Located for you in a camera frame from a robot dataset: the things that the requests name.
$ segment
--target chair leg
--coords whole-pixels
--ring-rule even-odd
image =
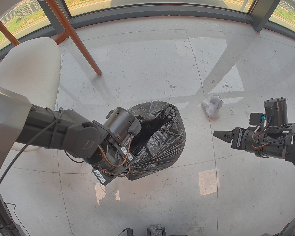
[[[50,7],[51,11],[55,14],[56,18],[59,20],[60,24],[64,27],[65,31],[69,34],[69,36],[72,38],[75,45],[78,47],[80,52],[83,54],[85,59],[88,61],[88,63],[91,65],[91,67],[94,69],[94,71],[97,73],[97,75],[101,75],[102,71],[99,69],[97,64],[95,63],[94,59],[86,49],[85,45],[79,38],[78,34],[75,32],[74,28],[70,24],[67,17],[64,15],[63,11],[61,10],[59,4],[56,0],[45,0],[48,6]]]
[[[20,42],[12,35],[11,32],[9,32],[9,30],[4,26],[4,24],[1,21],[0,21],[0,31],[8,40],[10,40],[10,42],[14,46],[17,46],[20,44]]]
[[[62,33],[60,33],[54,41],[57,45],[60,45],[63,41],[65,41],[69,37],[69,34],[64,30]]]

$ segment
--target white chair seat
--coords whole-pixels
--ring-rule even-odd
[[[40,107],[55,109],[60,81],[61,53],[49,37],[35,38],[15,46],[0,64],[0,87],[26,96]],[[14,143],[20,151],[24,144]],[[39,147],[28,146],[25,151]]]

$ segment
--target label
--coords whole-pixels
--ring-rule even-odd
[[[243,136],[243,130],[239,130],[239,136],[238,136],[238,141],[237,141],[237,147],[240,146],[240,142],[242,141],[242,136]]]
[[[102,183],[106,182],[106,180],[104,179],[104,177],[102,176],[102,174],[98,170],[94,170],[94,173],[98,177],[99,181],[101,181]]]
[[[122,148],[121,148],[121,151],[124,153],[124,155],[127,154],[127,149],[126,149],[125,147],[122,147]],[[130,161],[133,160],[133,156],[130,155],[130,152],[129,152],[129,155],[128,155],[128,159],[129,159]]]

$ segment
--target crumpled plastic bag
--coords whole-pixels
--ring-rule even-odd
[[[130,146],[136,157],[129,180],[136,180],[173,165],[181,155],[186,132],[178,109],[167,102],[152,101],[128,109],[142,129]]]
[[[224,101],[215,93],[210,95],[207,99],[204,99],[202,101],[202,106],[205,108],[208,117],[216,118],[220,116],[220,108],[223,103]]]

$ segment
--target floor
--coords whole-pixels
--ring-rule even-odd
[[[63,151],[23,153],[0,188],[31,236],[146,235],[152,223],[190,236],[278,233],[295,216],[295,167],[233,150],[213,131],[246,128],[263,101],[286,97],[295,122],[295,41],[250,25],[196,17],[120,20],[77,30],[103,74],[71,39],[60,46],[57,108],[104,123],[107,113],[152,100],[179,109],[187,134],[168,169],[101,186],[88,164]],[[201,102],[224,100],[220,117]],[[1,170],[16,152],[11,151]]]

